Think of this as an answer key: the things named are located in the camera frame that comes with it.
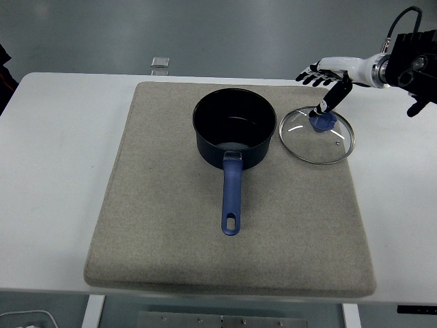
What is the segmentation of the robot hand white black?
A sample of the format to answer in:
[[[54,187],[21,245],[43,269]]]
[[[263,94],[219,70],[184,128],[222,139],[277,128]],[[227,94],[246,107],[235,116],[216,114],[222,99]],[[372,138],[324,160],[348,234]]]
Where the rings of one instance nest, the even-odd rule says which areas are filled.
[[[332,111],[352,91],[354,85],[380,87],[375,76],[376,57],[361,59],[357,57],[325,57],[306,67],[296,81],[303,85],[334,85],[321,102],[311,110],[309,117],[315,118]]]

